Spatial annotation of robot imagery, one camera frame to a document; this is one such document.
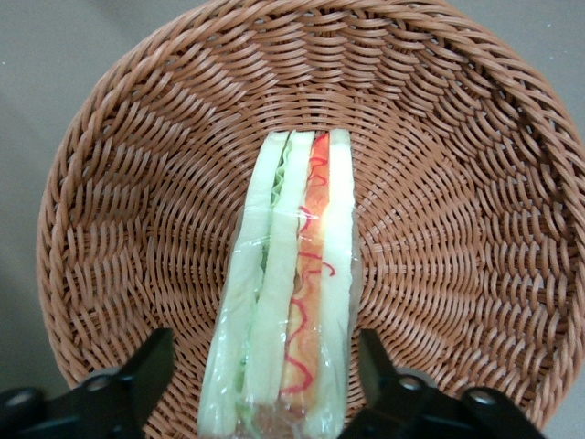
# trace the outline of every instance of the woven basket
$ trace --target woven basket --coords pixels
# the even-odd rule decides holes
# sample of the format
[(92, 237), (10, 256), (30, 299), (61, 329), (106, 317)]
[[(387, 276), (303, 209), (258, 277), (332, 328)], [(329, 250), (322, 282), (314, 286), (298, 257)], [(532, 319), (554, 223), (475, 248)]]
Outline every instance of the woven basket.
[[(585, 155), (541, 75), (440, 0), (214, 1), (103, 76), (39, 220), (68, 383), (171, 327), (176, 374), (146, 432), (194, 437), (261, 142), (332, 127), (354, 147), (357, 328), (449, 394), (496, 387), (542, 427), (583, 358)], [(348, 403), (363, 404), (355, 351)]]

